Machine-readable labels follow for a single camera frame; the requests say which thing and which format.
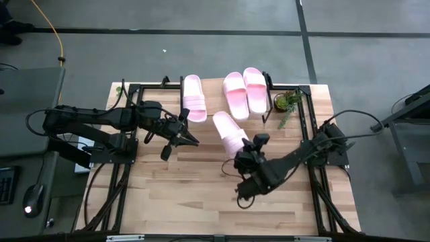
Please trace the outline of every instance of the potted plant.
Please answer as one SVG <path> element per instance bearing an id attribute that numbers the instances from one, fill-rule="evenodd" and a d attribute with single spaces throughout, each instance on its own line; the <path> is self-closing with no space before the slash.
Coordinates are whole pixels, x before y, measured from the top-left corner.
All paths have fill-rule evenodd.
<path id="1" fill-rule="evenodd" d="M 302 95 L 295 91 L 286 91 L 285 93 L 279 93 L 274 98 L 275 109 L 278 112 L 286 113 L 282 118 L 278 129 L 285 126 L 290 114 L 296 111 L 296 104 L 302 100 Z"/>
<path id="2" fill-rule="evenodd" d="M 120 96 L 120 94 L 122 94 L 122 87 L 117 87 L 116 88 L 116 96 Z"/>

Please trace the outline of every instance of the wooden table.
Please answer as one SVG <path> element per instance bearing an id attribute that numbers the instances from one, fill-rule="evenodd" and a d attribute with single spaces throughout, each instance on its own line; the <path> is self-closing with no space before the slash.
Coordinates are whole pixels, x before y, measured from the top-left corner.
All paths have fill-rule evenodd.
<path id="1" fill-rule="evenodd" d="M 250 209 L 242 210 L 237 206 L 234 189 L 241 180 L 221 173 L 221 164 L 227 156 L 212 121 L 214 113 L 228 111 L 222 92 L 222 80 L 202 80 L 208 119 L 204 124 L 189 123 L 190 132 L 200 141 L 199 147 L 173 149 L 169 161 L 165 162 L 160 159 L 160 153 L 167 144 L 166 140 L 154 137 L 147 145 L 140 143 L 128 182 L 121 233 L 317 235 L 308 172 L 303 165 L 284 185 L 266 196 L 256 197 Z M 115 103 L 116 88 L 119 86 L 120 83 L 112 83 L 106 108 Z M 318 125 L 321 125 L 333 115 L 329 88 L 327 85 L 310 87 L 316 119 Z M 272 97 L 279 92 L 272 91 Z M 174 114 L 179 113 L 179 90 L 146 89 L 143 99 L 161 102 L 165 109 Z M 123 97 L 118 107 L 124 106 L 125 102 Z M 308 118 L 306 101 L 304 105 Z M 302 140 L 298 113 L 293 113 L 286 127 L 278 130 L 282 115 L 272 112 L 269 120 L 263 124 L 261 116 L 251 114 L 247 121 L 238 123 L 249 138 L 262 132 L 270 134 L 270 141 L 263 148 L 268 159 L 283 157 L 298 148 Z M 117 132 L 107 126 L 102 127 L 102 130 Z M 139 140 L 143 140 L 145 135 L 145 130 L 138 131 Z M 91 188 L 88 201 L 90 219 L 106 199 L 112 167 L 105 165 Z M 227 172 L 235 173 L 232 164 L 225 168 Z M 94 171 L 95 169 L 91 170 L 90 179 Z M 327 167 L 327 176 L 334 204 L 350 225 L 359 230 L 346 173 L 338 167 Z M 110 227 L 115 213 L 116 204 L 113 206 Z M 322 214 L 328 228 L 327 210 L 323 205 Z M 83 209 L 77 229 L 81 227 Z"/>

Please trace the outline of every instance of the keyboard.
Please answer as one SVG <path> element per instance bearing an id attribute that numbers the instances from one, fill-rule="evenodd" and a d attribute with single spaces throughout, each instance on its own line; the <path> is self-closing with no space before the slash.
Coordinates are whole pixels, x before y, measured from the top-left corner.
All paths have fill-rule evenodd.
<path id="1" fill-rule="evenodd" d="M 18 166 L 0 167 L 0 205 L 13 203 L 18 176 Z"/>

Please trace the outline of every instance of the computer mouse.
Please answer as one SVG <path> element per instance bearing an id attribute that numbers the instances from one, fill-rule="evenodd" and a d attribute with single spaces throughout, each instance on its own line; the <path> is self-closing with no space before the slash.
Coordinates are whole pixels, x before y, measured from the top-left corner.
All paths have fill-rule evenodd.
<path id="1" fill-rule="evenodd" d="M 43 207 L 43 185 L 34 184 L 24 194 L 22 208 L 27 218 L 34 218 L 40 214 Z"/>

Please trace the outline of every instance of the slipper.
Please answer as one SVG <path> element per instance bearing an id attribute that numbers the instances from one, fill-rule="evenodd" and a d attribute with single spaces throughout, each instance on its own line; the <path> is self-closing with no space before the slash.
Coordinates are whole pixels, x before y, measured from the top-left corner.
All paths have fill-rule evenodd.
<path id="1" fill-rule="evenodd" d="M 243 71 L 243 81 L 247 86 L 249 110 L 254 114 L 264 114 L 267 110 L 266 80 L 259 70 L 253 67 Z"/>
<path id="2" fill-rule="evenodd" d="M 230 73 L 224 79 L 222 85 L 233 118 L 235 120 L 246 120 L 249 117 L 249 110 L 247 88 L 243 82 L 242 75 L 238 72 Z"/>
<path id="3" fill-rule="evenodd" d="M 224 111 L 215 113 L 213 119 L 227 155 L 230 158 L 234 158 L 237 151 L 240 151 L 244 146 L 242 138 L 249 140 L 247 134 Z"/>
<path id="4" fill-rule="evenodd" d="M 205 122 L 208 116 L 202 91 L 202 84 L 197 75 L 188 75 L 183 80 L 183 107 L 189 110 L 188 120 Z"/>

